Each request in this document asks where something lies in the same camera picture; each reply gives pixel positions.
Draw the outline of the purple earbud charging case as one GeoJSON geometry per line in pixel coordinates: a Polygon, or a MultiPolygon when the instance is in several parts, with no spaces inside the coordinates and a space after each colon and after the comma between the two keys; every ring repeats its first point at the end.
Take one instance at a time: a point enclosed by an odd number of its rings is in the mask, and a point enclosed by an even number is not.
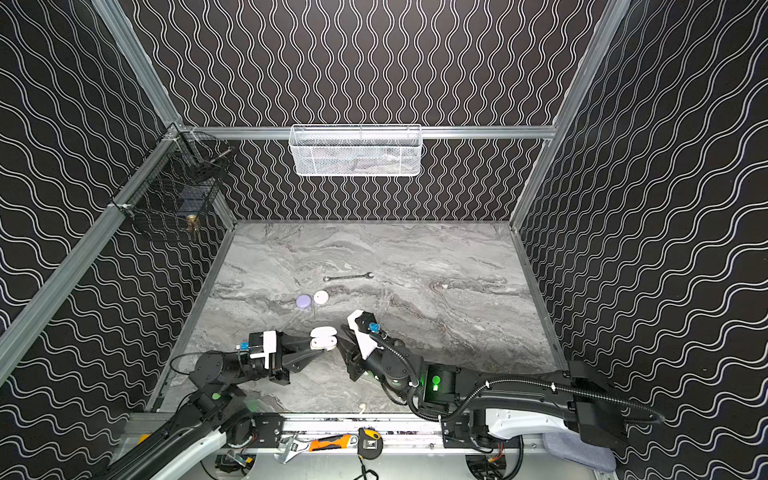
{"type": "Polygon", "coordinates": [[[310,295],[302,294],[296,299],[296,307],[299,309],[308,309],[312,306],[313,298],[310,295]]]}

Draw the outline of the white earbud charging case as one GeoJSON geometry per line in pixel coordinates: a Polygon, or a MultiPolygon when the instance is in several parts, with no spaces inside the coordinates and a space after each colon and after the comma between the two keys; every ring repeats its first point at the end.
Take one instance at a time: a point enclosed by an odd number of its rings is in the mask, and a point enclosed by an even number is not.
{"type": "Polygon", "coordinates": [[[318,305],[325,305],[329,301],[329,299],[330,299],[330,295],[325,290],[317,291],[313,295],[313,300],[318,305]]]}

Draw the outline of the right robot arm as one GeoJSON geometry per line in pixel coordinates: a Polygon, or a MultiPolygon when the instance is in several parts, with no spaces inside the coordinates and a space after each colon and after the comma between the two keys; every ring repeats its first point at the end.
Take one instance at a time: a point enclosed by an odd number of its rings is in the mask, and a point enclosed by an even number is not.
{"type": "Polygon", "coordinates": [[[630,427],[666,420],[619,395],[582,362],[565,371],[497,374],[427,361],[381,329],[344,325],[338,342],[351,380],[372,374],[392,402],[438,424],[445,445],[481,450],[520,435],[563,432],[588,445],[618,448],[630,427]]]}

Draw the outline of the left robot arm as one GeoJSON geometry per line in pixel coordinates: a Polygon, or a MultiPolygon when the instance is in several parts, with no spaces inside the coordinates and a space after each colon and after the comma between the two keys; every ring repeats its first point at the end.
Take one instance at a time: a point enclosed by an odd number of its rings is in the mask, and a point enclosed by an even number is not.
{"type": "Polygon", "coordinates": [[[232,351],[201,354],[188,374],[196,390],[170,419],[95,477],[179,479],[225,446],[248,445],[258,428],[239,386],[262,379],[287,385],[293,373],[336,345],[333,327],[318,327],[309,336],[270,330],[251,333],[232,351]]]}

